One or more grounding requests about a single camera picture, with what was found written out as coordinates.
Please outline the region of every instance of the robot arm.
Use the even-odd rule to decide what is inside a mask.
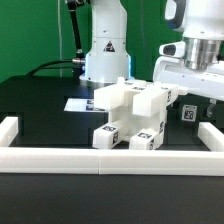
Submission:
[[[223,0],[167,0],[168,25],[183,40],[160,47],[154,81],[175,83],[189,92],[224,100],[224,65],[218,61],[224,40]]]
[[[86,55],[81,82],[103,84],[115,83],[118,77],[128,79],[130,57],[126,52],[125,9],[120,0],[67,0],[70,13],[86,2],[92,5],[92,48]],[[76,20],[73,27],[77,30]],[[82,53],[79,34],[75,36],[77,51]]]

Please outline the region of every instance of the black table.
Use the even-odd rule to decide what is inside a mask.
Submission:
[[[63,110],[69,97],[92,94],[71,78],[18,76],[1,83],[1,120],[19,117],[12,146],[91,148],[93,130],[107,114]],[[197,122],[175,117],[171,108],[164,149],[204,149]],[[221,224],[223,208],[223,177],[0,174],[2,224]]]

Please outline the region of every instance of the stacked white blocks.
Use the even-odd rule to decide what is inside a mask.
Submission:
[[[178,85],[125,81],[94,92],[94,106],[109,111],[108,123],[94,131],[93,147],[111,149],[121,141],[129,149],[149,150],[163,143],[166,107],[187,89]]]

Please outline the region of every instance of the white bar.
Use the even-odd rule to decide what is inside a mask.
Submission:
[[[98,174],[96,150],[0,148],[1,173]]]
[[[0,148],[0,173],[224,176],[224,153]]]
[[[224,135],[209,122],[201,122],[198,137],[213,152],[224,152]]]
[[[224,176],[224,153],[111,150],[100,156],[99,174]]]
[[[0,147],[8,147],[18,134],[18,117],[6,117],[0,124]]]

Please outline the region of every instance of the green wall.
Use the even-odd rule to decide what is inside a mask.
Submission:
[[[121,0],[128,12],[127,51],[132,57],[132,73],[149,80],[158,58],[159,46],[180,40],[163,21],[166,0]],[[57,0],[0,0],[0,82],[24,75],[36,66],[59,59]],[[91,6],[77,10],[82,44],[91,47]],[[75,55],[69,12],[61,0],[63,58]],[[59,75],[43,71],[39,75]],[[71,76],[71,71],[64,71]]]

